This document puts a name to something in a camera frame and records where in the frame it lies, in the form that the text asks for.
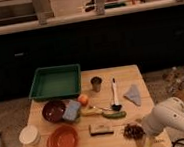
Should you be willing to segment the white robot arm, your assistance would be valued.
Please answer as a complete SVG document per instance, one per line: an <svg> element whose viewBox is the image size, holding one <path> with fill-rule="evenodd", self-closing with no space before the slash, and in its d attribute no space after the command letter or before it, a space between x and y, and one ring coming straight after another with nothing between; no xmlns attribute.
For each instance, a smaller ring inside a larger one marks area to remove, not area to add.
<svg viewBox="0 0 184 147"><path fill-rule="evenodd" d="M147 136L156 137L166 127L184 132L184 101L177 97L166 99L134 123L140 126Z"/></svg>

